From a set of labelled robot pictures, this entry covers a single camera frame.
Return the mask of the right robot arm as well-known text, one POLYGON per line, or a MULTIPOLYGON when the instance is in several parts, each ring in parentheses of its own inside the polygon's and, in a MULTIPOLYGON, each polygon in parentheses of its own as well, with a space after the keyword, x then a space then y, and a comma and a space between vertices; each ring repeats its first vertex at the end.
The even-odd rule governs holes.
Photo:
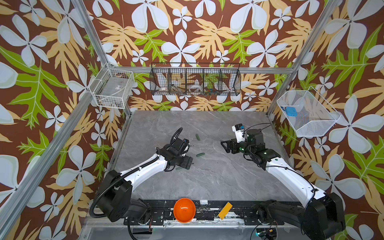
POLYGON ((242 124, 232 127, 235 138, 221 141, 227 153, 243 154, 245 160, 277 178, 301 203, 300 207, 275 200, 258 206, 262 224, 288 223, 298 227, 311 240, 326 240, 346 229, 343 201, 328 194, 296 172, 276 151, 266 148, 261 129, 245 130, 242 124))

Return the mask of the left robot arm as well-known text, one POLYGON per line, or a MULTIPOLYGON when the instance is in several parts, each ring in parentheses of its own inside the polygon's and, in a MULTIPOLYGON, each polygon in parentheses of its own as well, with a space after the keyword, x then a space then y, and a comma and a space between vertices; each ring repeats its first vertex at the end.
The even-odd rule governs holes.
POLYGON ((156 153, 141 164, 122 172, 108 172, 90 205, 90 216, 107 217, 111 222, 126 218, 147 223, 151 207, 143 200, 133 199, 132 192, 160 172, 170 172, 175 167, 190 169, 193 158, 186 155, 189 148, 189 140, 173 137, 169 144, 156 148, 156 153))

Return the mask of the orange bowl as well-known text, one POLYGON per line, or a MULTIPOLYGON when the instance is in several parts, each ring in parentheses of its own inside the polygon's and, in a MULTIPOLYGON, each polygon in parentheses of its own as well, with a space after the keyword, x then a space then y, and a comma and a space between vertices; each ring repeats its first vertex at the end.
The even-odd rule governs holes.
POLYGON ((196 214, 196 206, 192 200, 188 198, 182 198, 176 201, 173 213, 175 219, 178 222, 186 224, 194 219, 196 214))

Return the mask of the yellow block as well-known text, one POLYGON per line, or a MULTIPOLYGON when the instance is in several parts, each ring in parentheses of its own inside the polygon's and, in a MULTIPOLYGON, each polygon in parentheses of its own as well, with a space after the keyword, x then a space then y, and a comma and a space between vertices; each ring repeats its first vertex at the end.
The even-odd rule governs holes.
POLYGON ((227 214, 232 209, 233 205, 230 202, 227 202, 226 205, 223 207, 223 209, 219 212, 218 217, 223 220, 227 214))

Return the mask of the blue object in basket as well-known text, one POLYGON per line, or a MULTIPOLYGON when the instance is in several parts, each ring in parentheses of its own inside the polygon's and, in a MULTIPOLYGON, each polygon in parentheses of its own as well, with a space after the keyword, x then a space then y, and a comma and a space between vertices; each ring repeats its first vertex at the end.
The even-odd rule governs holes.
POLYGON ((295 107, 285 107, 285 113, 288 117, 296 117, 298 115, 295 107))

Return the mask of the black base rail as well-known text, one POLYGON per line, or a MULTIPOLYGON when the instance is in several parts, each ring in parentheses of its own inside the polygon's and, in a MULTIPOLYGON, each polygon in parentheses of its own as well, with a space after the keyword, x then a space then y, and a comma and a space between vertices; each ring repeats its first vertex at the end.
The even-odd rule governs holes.
MULTIPOLYGON (((176 200, 144 200, 143 203, 149 207, 147 213, 142 217, 129 218, 124 215, 124 225, 131 221, 132 226, 147 225, 147 226, 165 226, 171 221, 175 221, 176 200)), ((220 221, 219 213, 227 204, 226 201, 196 201, 193 200, 196 207, 196 213, 193 221, 207 221, 213 223, 215 220, 220 221)), ((229 210, 225 219, 238 219, 241 225, 253 226, 257 225, 258 216, 257 210, 260 201, 230 201, 232 208, 229 210)))

